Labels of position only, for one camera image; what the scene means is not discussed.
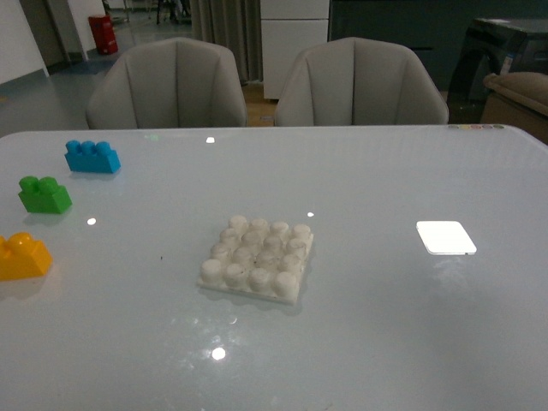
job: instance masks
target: glossy tabletop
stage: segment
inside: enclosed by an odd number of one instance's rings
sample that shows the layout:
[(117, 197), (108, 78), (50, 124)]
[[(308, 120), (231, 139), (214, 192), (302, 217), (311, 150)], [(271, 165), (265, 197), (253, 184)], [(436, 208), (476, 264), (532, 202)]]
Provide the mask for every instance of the glossy tabletop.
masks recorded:
[[(122, 168), (71, 172), (69, 140)], [(0, 235), (54, 259), (0, 283), (2, 411), (548, 409), (548, 150), (520, 130), (22, 133), (0, 167)], [(27, 213), (29, 175), (72, 207)], [(311, 227), (295, 306), (196, 285), (235, 214)], [(429, 254), (429, 220), (476, 254)]]

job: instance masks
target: toy block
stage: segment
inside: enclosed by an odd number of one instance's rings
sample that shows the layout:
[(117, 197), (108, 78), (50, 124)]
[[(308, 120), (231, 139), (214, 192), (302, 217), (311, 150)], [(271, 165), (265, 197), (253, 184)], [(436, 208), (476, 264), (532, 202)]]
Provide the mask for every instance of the toy block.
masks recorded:
[(19, 193), (25, 209), (28, 212), (47, 214), (63, 214), (72, 205), (69, 193), (64, 186), (57, 184), (53, 177), (38, 179), (34, 176), (21, 178)]
[(96, 145), (92, 141), (80, 143), (71, 140), (65, 146), (67, 147), (65, 158), (71, 171), (113, 174), (120, 168), (116, 150), (112, 150), (106, 141)]
[(28, 233), (0, 236), (0, 281), (40, 277), (50, 269), (53, 258), (45, 244)]
[(310, 227), (233, 216), (201, 266), (198, 285), (295, 304), (314, 235)]

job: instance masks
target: blue building block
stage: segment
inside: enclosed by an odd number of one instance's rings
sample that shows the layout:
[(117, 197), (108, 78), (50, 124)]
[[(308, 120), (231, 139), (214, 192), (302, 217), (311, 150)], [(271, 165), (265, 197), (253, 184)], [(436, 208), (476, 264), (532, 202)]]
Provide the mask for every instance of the blue building block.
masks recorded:
[(95, 145), (92, 141), (71, 140), (66, 144), (65, 158), (72, 171), (82, 173), (115, 173), (120, 168), (120, 160), (110, 144), (101, 141)]

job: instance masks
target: chair backrest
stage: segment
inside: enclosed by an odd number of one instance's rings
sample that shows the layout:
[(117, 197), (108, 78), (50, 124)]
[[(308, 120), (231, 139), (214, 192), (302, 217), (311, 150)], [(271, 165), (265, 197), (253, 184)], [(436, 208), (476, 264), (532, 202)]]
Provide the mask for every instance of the chair backrest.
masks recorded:
[(275, 115), (277, 126), (446, 124), (447, 104), (407, 47), (347, 38), (303, 51)]
[(232, 52), (177, 38), (116, 61), (86, 110), (90, 128), (243, 127), (247, 109)]

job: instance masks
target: doorway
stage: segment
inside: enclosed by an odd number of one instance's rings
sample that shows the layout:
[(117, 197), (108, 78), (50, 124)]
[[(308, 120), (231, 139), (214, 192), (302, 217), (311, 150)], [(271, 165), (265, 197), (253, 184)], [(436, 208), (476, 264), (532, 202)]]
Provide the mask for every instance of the doorway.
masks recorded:
[(69, 57), (47, 0), (20, 1), (48, 73), (55, 74), (67, 68), (70, 65)]

